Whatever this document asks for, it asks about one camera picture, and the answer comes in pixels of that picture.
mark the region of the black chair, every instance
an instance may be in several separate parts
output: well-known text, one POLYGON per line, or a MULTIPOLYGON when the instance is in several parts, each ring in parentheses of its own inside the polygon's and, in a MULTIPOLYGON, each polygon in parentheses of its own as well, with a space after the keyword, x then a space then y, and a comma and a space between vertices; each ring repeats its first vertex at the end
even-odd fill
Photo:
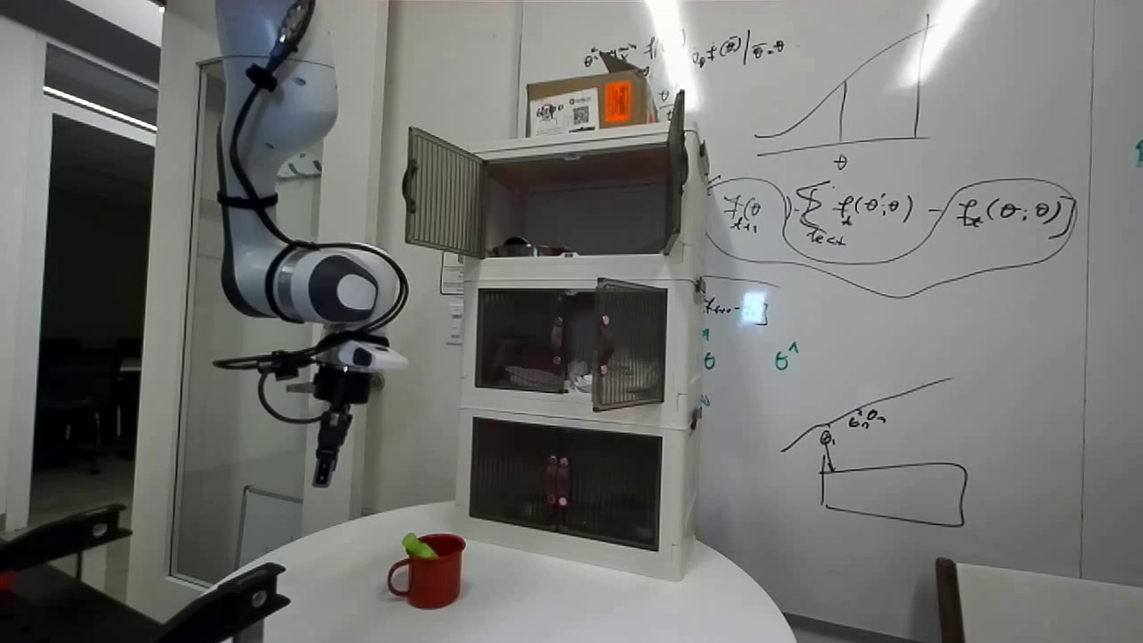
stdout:
POLYGON ((961 577, 957 577, 957 560, 950 558, 934 558, 934 608, 938 608, 938 639, 964 643, 961 577))
POLYGON ((81 584, 81 577, 45 566, 56 558, 74 558, 81 566, 84 551, 124 538, 120 509, 120 503, 110 503, 0 538, 0 575, 18 571, 13 582, 0 584, 0 639, 222 643, 288 603, 277 591, 285 566, 262 564, 214 584, 160 623, 81 584))

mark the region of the chair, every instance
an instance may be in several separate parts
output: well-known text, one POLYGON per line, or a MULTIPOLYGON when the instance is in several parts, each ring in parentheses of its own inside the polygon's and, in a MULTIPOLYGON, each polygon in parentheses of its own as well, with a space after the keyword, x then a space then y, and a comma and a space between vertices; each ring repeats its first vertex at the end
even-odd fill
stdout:
POLYGON ((255 631, 288 603, 277 591, 283 564, 256 564, 214 584, 163 623, 81 584, 81 553, 129 535, 120 509, 120 503, 110 503, 0 538, 0 577, 12 571, 25 575, 0 582, 0 600, 3 591, 18 591, 0 612, 0 639, 18 631, 20 639, 222 643, 255 631), (79 560, 74 577, 45 566, 56 558, 79 560))

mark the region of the box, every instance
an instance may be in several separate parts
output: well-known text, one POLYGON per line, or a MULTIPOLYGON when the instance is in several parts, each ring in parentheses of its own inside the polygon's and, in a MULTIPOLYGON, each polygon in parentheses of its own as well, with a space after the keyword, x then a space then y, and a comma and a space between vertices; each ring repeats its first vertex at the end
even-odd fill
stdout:
POLYGON ((527 82, 527 134, 570 134, 652 122, 646 70, 527 82))

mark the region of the black marker drawing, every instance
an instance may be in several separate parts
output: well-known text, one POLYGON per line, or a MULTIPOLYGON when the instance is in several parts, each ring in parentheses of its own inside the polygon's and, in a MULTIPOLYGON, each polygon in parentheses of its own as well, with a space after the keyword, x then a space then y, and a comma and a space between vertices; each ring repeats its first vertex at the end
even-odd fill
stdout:
POLYGON ((718 178, 721 255, 833 273, 887 298, 911 298, 976 273, 1057 255, 1077 227, 1077 200, 1046 178, 984 178, 926 200, 905 186, 855 188, 838 178, 790 192, 768 178, 718 178))
POLYGON ((914 392, 941 384, 950 378, 933 378, 861 407, 850 407, 830 420, 805 429, 796 440, 781 446, 790 453, 796 441, 819 432, 821 465, 821 507, 837 513, 863 513, 881 522, 907 522, 927 527, 964 527, 964 501, 966 501, 966 466, 957 460, 890 460, 890 465, 838 465, 837 434, 838 432, 877 432, 890 423, 894 411, 887 403, 900 403, 914 392))
POLYGON ((881 45, 833 86, 805 117, 780 130, 756 130, 756 155, 926 140, 926 82, 916 79, 911 89, 900 86, 900 70, 922 60, 926 35, 927 26, 881 45))

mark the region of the open cabinet door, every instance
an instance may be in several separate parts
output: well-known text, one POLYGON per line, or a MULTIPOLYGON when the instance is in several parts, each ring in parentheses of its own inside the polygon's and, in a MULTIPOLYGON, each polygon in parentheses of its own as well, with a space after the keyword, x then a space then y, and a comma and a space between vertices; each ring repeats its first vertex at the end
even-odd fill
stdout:
POLYGON ((596 280, 593 411, 663 403, 669 290, 596 280))
POLYGON ((669 241, 663 253, 670 253, 677 233, 681 233, 681 188, 684 188, 684 176, 690 176, 690 155, 684 155, 684 94, 674 94, 674 105, 670 105, 670 127, 669 127, 669 200, 663 200, 663 215, 669 215, 669 241))
POLYGON ((425 127, 406 127, 403 238, 483 255, 483 161, 425 127))

